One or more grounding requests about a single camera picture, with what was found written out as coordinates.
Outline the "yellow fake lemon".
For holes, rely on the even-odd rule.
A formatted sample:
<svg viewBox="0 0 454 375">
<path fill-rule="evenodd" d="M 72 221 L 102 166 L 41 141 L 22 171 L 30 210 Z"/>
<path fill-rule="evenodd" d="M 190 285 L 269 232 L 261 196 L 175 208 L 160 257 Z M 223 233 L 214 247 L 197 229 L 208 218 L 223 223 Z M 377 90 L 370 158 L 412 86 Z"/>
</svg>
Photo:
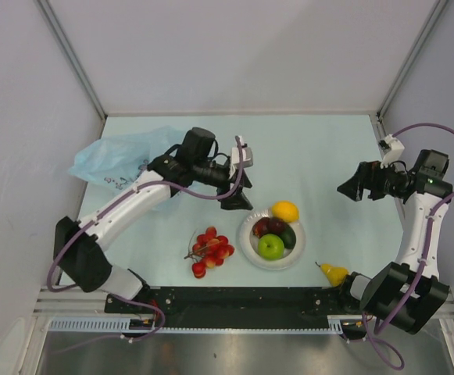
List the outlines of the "yellow fake lemon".
<svg viewBox="0 0 454 375">
<path fill-rule="evenodd" d="M 278 201 L 272 205 L 270 211 L 273 217 L 277 217 L 286 223 L 293 223 L 299 220 L 298 206 L 290 201 Z"/>
</svg>

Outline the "dark green fake avocado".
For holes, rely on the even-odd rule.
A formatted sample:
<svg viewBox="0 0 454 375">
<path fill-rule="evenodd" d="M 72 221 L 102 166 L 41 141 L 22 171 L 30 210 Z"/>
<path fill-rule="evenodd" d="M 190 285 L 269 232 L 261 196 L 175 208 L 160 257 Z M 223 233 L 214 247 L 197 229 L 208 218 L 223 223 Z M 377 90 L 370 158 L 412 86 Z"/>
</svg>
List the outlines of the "dark green fake avocado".
<svg viewBox="0 0 454 375">
<path fill-rule="evenodd" d="M 291 227 L 286 227 L 284 231 L 279 234 L 280 239 L 284 243 L 284 247 L 288 250 L 293 250 L 296 242 L 297 237 L 294 230 Z"/>
</svg>

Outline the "yellow fake pear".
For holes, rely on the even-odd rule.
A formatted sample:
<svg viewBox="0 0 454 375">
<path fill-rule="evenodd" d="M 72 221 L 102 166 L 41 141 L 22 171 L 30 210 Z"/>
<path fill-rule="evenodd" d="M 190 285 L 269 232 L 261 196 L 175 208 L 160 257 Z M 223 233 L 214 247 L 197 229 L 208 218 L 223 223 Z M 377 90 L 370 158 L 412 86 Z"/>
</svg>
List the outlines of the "yellow fake pear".
<svg viewBox="0 0 454 375">
<path fill-rule="evenodd" d="M 332 287 L 338 287 L 342 285 L 345 281 L 345 278 L 350 274 L 350 272 L 344 267 L 333 266 L 329 263 L 315 262 L 315 264 L 322 271 Z"/>
</svg>

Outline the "red fake strawberry bunch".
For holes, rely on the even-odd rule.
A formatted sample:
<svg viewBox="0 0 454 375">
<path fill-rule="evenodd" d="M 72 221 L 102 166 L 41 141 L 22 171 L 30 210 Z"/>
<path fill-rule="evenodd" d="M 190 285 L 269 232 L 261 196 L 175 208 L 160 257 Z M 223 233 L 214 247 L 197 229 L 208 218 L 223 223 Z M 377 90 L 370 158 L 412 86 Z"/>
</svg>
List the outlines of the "red fake strawberry bunch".
<svg viewBox="0 0 454 375">
<path fill-rule="evenodd" d="M 185 260 L 191 261 L 191 272 L 196 279 L 202 279 L 209 270 L 222 266 L 235 253 L 230 239 L 209 226 L 198 234 L 194 233 L 188 245 Z"/>
</svg>

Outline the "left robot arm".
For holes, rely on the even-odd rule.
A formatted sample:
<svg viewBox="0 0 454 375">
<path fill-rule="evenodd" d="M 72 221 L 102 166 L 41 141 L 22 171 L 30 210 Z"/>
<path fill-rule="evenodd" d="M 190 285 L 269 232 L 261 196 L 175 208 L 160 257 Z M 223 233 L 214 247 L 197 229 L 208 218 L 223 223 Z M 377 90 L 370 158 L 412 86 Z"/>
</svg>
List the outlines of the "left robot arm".
<svg viewBox="0 0 454 375">
<path fill-rule="evenodd" d="M 100 209 L 80 220 L 63 217 L 55 226 L 51 271 L 61 269 L 85 293 L 104 291 L 132 312 L 149 303 L 148 285 L 134 271 L 114 266 L 105 251 L 134 221 L 180 192 L 206 199 L 190 189 L 194 182 L 216 189 L 213 201 L 224 210 L 250 210 L 243 190 L 252 186 L 245 171 L 253 164 L 252 150 L 240 136 L 223 164 L 211 150 L 216 136 L 193 127 L 180 144 L 154 158 L 129 187 Z"/>
</svg>

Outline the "light blue printed plastic bag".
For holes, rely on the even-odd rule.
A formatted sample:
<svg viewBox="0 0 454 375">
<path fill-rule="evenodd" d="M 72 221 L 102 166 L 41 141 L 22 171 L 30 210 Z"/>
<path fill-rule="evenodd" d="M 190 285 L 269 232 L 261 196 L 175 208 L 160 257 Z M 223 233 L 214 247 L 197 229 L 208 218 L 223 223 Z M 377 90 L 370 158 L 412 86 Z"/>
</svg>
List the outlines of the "light blue printed plastic bag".
<svg viewBox="0 0 454 375">
<path fill-rule="evenodd" d="M 103 206 L 134 183 L 146 166 L 171 146 L 180 144 L 183 130 L 165 126 L 141 133 L 103 137 L 79 151 L 68 174 L 88 184 Z"/>
</svg>

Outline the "dark red fake fruit slice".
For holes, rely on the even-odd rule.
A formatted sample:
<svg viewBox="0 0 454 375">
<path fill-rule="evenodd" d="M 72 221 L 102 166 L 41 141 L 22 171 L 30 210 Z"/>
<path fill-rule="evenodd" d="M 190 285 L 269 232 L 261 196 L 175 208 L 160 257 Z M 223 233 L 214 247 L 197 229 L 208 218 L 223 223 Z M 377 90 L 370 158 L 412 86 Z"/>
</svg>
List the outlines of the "dark red fake fruit slice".
<svg viewBox="0 0 454 375">
<path fill-rule="evenodd" d="M 271 217 L 267 228 L 271 234 L 279 235 L 286 231 L 288 224 L 280 218 Z"/>
</svg>

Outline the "green fake apple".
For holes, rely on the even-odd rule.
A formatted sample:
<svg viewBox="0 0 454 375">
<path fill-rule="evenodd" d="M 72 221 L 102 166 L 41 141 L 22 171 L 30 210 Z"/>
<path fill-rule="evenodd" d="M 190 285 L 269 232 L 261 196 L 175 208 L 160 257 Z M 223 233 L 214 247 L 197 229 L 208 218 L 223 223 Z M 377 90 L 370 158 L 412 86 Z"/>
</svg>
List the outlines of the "green fake apple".
<svg viewBox="0 0 454 375">
<path fill-rule="evenodd" d="M 282 258 L 285 247 L 277 235 L 267 234 L 259 239 L 257 250 L 265 260 L 275 261 Z"/>
</svg>

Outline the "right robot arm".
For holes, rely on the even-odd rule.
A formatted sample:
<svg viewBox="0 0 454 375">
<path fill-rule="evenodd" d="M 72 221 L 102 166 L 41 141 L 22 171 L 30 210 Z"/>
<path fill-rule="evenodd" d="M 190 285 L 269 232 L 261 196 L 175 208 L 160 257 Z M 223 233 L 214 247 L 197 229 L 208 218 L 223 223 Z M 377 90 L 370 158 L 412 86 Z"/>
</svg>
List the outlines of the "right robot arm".
<svg viewBox="0 0 454 375">
<path fill-rule="evenodd" d="M 354 202 L 369 191 L 376 201 L 392 196 L 406 212 L 399 253 L 375 277 L 354 272 L 337 293 L 345 313 L 360 310 L 409 334 L 416 334 L 445 303 L 449 286 L 439 280 L 437 251 L 441 222 L 449 209 L 444 200 L 452 185 L 444 180 L 449 157 L 424 149 L 408 171 L 380 162 L 361 162 L 337 191 Z"/>
</svg>

